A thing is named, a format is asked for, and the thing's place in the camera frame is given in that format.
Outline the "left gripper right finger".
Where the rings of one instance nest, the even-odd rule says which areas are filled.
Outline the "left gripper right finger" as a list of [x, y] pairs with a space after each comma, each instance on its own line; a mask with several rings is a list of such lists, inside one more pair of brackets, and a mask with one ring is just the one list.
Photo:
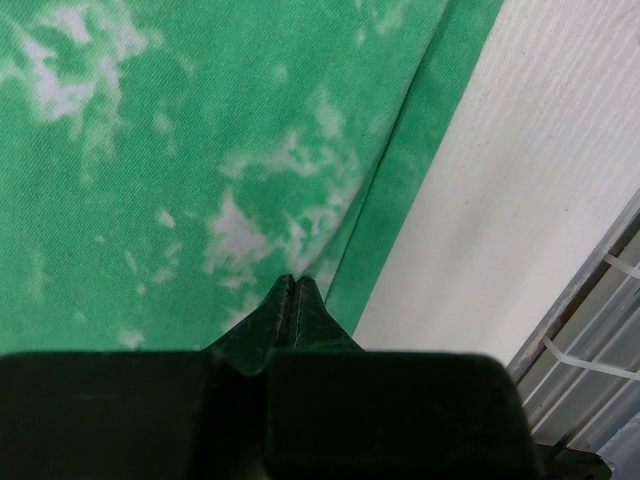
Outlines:
[[363, 352], [329, 314], [317, 283], [301, 277], [295, 285], [289, 317], [289, 347], [295, 350]]

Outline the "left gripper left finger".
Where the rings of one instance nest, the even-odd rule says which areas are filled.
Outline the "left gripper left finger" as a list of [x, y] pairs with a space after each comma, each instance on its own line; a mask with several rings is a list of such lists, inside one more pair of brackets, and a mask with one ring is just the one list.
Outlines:
[[207, 350], [241, 375], [258, 375], [271, 352], [288, 343], [293, 277], [276, 279], [260, 304]]

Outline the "green tie-dye trousers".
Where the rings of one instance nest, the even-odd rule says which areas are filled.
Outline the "green tie-dye trousers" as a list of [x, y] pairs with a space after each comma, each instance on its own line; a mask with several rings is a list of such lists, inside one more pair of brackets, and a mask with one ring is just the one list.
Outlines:
[[348, 331], [497, 1], [5, 1], [1, 349], [197, 349], [283, 274]]

